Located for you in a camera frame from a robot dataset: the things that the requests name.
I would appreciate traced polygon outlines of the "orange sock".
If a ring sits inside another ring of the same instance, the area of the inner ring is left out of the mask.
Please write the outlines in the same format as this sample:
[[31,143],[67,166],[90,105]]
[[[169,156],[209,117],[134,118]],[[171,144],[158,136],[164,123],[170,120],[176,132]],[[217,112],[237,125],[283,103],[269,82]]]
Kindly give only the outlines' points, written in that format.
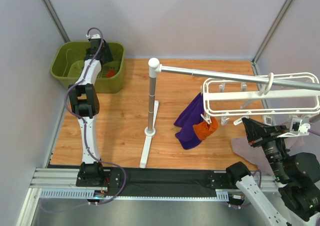
[[212,133],[214,133],[218,127],[218,121],[215,117],[211,117],[211,123],[208,123],[205,120],[202,120],[200,123],[193,125],[193,130],[195,135],[201,140],[205,140],[209,137]]
[[114,69],[109,69],[109,71],[107,72],[107,74],[105,75],[106,78],[111,78],[113,76],[116,75],[116,71]]

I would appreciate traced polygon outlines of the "white clip sock hanger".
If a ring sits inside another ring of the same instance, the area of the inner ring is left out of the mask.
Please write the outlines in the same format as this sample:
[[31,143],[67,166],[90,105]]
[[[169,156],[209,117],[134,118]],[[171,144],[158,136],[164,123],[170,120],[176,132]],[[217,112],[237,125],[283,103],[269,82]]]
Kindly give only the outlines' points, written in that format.
[[[289,82],[298,83],[300,79],[305,79],[307,84],[319,85],[319,79],[312,73],[301,72],[293,74],[273,74],[259,75],[258,78],[265,79],[267,82],[263,84],[259,91],[245,91],[240,92],[223,92],[221,90],[218,93],[210,92],[211,84],[219,84],[221,87],[225,87],[227,83],[237,83],[240,80],[218,80],[214,78],[208,78],[204,81],[201,93],[203,95],[203,107],[207,115],[211,117],[220,117],[221,124],[225,125],[230,116],[272,116],[272,115],[302,115],[307,118],[312,118],[318,115],[320,112],[320,92],[313,89],[303,89],[298,86],[289,86],[289,89],[283,87],[281,90],[271,90],[272,86],[276,84],[278,80],[284,80]],[[314,106],[312,107],[291,107],[291,108],[271,108],[271,109],[247,109],[247,107],[253,104],[255,101],[263,101],[267,99],[287,99],[287,98],[306,98],[310,97],[314,100]],[[213,110],[210,107],[211,102],[216,101],[239,101],[244,100],[245,103],[241,105],[240,109],[233,110]]]

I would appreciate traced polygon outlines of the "purple cloth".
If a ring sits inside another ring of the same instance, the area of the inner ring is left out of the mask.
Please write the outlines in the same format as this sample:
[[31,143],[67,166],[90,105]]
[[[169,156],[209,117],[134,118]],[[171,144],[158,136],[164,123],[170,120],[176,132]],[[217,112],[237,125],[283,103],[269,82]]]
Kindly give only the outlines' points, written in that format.
[[183,110],[174,122],[174,126],[180,127],[180,131],[175,134],[184,150],[190,150],[198,146],[200,140],[193,126],[203,122],[201,114],[204,114],[203,95],[199,93],[190,104]]

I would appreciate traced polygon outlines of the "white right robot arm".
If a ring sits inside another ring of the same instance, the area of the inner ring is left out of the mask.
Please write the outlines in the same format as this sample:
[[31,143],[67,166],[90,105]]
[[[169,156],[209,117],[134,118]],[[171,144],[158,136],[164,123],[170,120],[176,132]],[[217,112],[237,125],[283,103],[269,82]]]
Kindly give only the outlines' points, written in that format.
[[244,193],[267,226],[318,226],[320,224],[320,163],[315,154],[289,154],[285,139],[312,132],[307,119],[293,118],[290,127],[271,126],[242,118],[248,144],[260,147],[274,173],[273,191],[278,193],[288,212],[283,216],[255,181],[243,162],[226,169],[230,184]]

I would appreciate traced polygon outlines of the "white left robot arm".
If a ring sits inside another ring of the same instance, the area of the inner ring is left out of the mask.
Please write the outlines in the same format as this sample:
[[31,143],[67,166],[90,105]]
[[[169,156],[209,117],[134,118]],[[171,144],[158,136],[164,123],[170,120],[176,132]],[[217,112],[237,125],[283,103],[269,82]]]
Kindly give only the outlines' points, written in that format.
[[95,81],[102,64],[112,59],[110,49],[99,35],[87,36],[90,47],[86,49],[84,67],[79,79],[68,87],[70,112],[77,117],[82,141],[82,163],[79,167],[76,186],[103,187],[107,175],[98,150],[96,122],[100,103],[95,90]]

